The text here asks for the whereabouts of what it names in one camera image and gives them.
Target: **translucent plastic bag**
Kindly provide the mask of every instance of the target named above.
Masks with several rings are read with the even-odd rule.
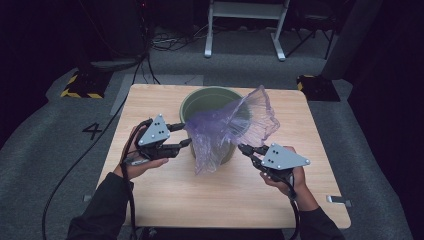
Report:
[[[195,113],[185,130],[192,139],[196,174],[215,172],[231,144],[261,147],[279,127],[262,85],[221,109]]]

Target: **chair leg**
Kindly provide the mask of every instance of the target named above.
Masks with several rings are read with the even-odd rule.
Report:
[[[324,57],[325,60],[327,60],[328,53],[330,52],[331,43],[333,42],[333,38],[334,38],[334,32],[335,32],[334,29],[331,30],[331,36],[330,36],[330,40],[329,40],[329,43],[328,43],[327,52],[325,53],[325,57]]]
[[[287,55],[286,57],[289,57],[294,51],[296,51],[304,42],[306,42],[306,40],[308,40],[312,35],[314,34],[314,32],[311,32],[306,38],[304,38],[299,44],[297,44],[296,47],[294,47]]]

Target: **green bucket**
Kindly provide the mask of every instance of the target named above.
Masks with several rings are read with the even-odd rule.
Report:
[[[240,99],[243,96],[239,93],[224,87],[204,87],[190,93],[180,107],[180,120],[185,123],[196,112],[215,110],[223,108],[228,103]],[[236,146],[230,145],[229,151],[225,154],[221,164],[228,162],[236,149]],[[193,145],[190,144],[191,152],[194,157]]]

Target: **gray carpet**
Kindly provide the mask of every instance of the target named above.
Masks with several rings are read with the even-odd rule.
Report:
[[[281,41],[283,49],[290,49],[299,40],[295,33],[284,32]],[[268,31],[217,34],[210,59],[203,57],[204,43],[205,39],[200,39],[178,51],[152,51],[151,63],[159,81],[160,76],[201,76],[204,86],[255,88],[263,84],[265,88],[296,89],[298,75],[321,72],[327,46],[322,34],[317,34],[285,62],[279,62]],[[61,98],[74,70],[64,73],[46,93],[48,104],[6,142],[0,151],[0,239],[41,238],[41,216],[48,196],[94,142],[91,134],[82,130],[93,123],[104,130],[112,109],[117,109],[115,102],[122,98],[124,79],[134,70],[114,73],[104,99]],[[143,66],[143,70],[151,80],[148,68]],[[137,78],[144,81],[142,75]],[[343,233],[352,240],[412,239],[398,197],[376,164],[346,101],[351,85],[344,80],[334,81],[334,85],[341,102],[309,102],[309,106],[340,190],[353,203],[348,208],[352,225]],[[58,190],[47,215],[48,239],[64,239],[70,219],[85,209],[82,198],[95,190],[118,118]],[[128,227],[124,227],[119,239],[128,236]]]

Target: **wooden table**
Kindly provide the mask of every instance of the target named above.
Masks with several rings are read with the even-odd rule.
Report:
[[[194,86],[136,84],[117,126],[99,183],[113,171],[133,126],[162,113],[167,123],[180,122],[179,109]],[[232,88],[245,96],[254,89]],[[348,228],[346,207],[328,203],[326,195],[340,196],[317,128],[300,91],[266,90],[280,129],[272,142],[294,146],[297,153],[310,159],[304,167],[307,184],[319,205],[339,228]],[[173,132],[167,143],[187,138],[186,131]],[[158,169],[133,180],[136,224],[138,226],[219,227],[219,228],[291,228],[295,226],[288,198],[276,188],[265,185],[249,158],[236,150],[232,159],[215,173],[194,173],[195,159],[190,148]]]

